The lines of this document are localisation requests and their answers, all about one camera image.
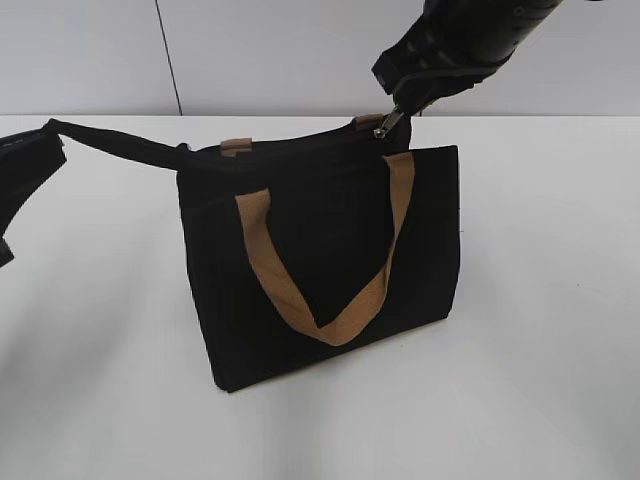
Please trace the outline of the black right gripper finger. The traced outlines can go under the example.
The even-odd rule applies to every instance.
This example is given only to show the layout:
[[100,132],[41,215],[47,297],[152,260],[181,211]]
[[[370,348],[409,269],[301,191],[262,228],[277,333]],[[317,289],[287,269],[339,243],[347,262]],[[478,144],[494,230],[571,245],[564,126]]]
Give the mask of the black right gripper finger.
[[438,98],[438,85],[433,82],[407,83],[393,94],[397,110],[406,116],[422,112]]

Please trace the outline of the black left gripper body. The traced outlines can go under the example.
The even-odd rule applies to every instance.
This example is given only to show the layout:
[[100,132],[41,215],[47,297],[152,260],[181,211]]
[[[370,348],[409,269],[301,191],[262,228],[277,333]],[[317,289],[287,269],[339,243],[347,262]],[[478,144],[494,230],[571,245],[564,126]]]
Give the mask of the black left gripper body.
[[4,238],[0,239],[0,267],[6,266],[14,259],[14,254]]

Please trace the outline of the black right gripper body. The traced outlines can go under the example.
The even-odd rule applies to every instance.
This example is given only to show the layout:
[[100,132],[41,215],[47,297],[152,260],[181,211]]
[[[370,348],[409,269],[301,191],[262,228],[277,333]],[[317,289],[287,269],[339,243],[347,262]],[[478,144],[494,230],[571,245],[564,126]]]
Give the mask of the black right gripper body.
[[460,46],[445,27],[422,15],[380,54],[372,74],[388,95],[456,95],[494,75],[513,53],[481,59]]

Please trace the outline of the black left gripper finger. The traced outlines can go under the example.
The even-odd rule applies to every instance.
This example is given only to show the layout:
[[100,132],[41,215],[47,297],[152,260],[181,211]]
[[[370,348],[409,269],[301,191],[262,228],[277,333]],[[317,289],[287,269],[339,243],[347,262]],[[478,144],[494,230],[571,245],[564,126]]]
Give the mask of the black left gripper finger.
[[57,170],[63,162],[35,166],[13,165],[1,169],[1,234],[27,199]]
[[1,138],[1,174],[35,175],[58,170],[66,163],[63,142],[42,129]]

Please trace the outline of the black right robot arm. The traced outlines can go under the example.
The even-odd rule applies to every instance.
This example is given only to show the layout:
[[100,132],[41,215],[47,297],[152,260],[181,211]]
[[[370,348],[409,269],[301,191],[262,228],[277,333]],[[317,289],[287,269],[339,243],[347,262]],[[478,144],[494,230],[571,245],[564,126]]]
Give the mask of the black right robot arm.
[[426,1],[372,73],[397,111],[414,115],[494,75],[558,1]]

